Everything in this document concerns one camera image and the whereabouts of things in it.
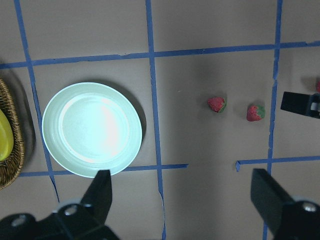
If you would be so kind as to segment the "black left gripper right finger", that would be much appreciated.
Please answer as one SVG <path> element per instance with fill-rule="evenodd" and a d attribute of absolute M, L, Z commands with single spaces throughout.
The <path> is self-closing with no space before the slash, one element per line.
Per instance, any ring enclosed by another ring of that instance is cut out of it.
<path fill-rule="evenodd" d="M 252 170 L 250 199 L 272 233 L 280 229 L 284 207 L 295 204 L 295 200 L 263 168 Z"/>

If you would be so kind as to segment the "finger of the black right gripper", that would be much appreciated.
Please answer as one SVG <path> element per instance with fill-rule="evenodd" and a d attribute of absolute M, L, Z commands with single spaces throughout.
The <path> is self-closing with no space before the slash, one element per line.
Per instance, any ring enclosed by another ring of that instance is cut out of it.
<path fill-rule="evenodd" d="M 320 94 L 303 94 L 285 91 L 280 109 L 311 118 L 320 117 Z"/>

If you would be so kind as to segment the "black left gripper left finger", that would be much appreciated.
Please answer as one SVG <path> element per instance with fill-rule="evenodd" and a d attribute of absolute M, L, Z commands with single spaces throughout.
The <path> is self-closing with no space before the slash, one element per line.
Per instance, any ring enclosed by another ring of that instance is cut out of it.
<path fill-rule="evenodd" d="M 80 204 L 99 222 L 105 223 L 112 205 L 110 170 L 99 170 L 83 195 Z"/>

